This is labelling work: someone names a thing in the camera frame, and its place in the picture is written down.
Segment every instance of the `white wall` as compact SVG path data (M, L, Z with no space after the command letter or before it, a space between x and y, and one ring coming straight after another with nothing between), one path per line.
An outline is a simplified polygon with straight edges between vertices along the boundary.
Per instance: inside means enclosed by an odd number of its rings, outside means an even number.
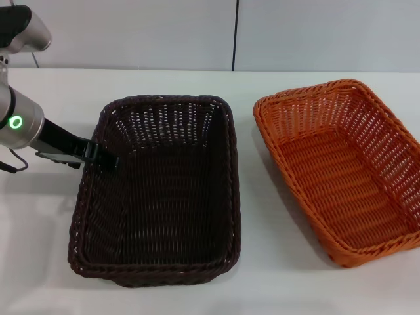
M231 69L236 0L15 3L52 32L42 68ZM240 0L236 70L420 72L419 17L420 0Z
M28 5L52 33L52 45L35 54L41 68L231 68L235 0L15 3Z
M420 0L241 0L237 70L420 72Z

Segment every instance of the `white table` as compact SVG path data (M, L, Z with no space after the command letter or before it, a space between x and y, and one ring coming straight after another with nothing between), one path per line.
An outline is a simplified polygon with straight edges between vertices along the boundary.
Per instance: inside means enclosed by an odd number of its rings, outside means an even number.
M68 228L81 171L34 156L17 175L0 173L0 314L419 314L420 249L361 267L336 267L318 245L275 168L252 116L280 90L352 77L367 83L420 139L420 74L167 72L13 69L10 84L47 118L90 137L101 109L129 95L217 95L238 135L242 252L210 283L125 289L74 274ZM6 148L1 160L19 165Z

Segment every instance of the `woven pattern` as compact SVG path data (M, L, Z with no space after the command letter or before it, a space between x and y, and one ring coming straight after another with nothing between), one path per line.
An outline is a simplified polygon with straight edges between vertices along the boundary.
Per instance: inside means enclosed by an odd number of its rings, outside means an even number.
M363 83L280 92L260 99L254 116L337 264L420 245L420 145Z
M68 261L125 287L200 284L229 271L241 249L236 134L215 96L116 100L93 136L117 171L86 165Z

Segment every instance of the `dark brown wicker basket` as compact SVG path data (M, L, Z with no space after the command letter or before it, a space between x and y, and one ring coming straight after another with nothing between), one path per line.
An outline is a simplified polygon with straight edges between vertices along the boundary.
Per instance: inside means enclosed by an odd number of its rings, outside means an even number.
M83 171L68 251L77 274L124 287L201 284L235 265L238 158L224 100L116 100L102 111L93 138L120 166Z

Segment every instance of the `orange wicker basket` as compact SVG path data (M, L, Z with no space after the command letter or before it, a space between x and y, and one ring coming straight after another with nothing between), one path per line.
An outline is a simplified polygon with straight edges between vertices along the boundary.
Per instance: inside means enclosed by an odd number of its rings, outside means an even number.
M254 116L333 261L354 267L420 245L420 145L369 87L280 92Z

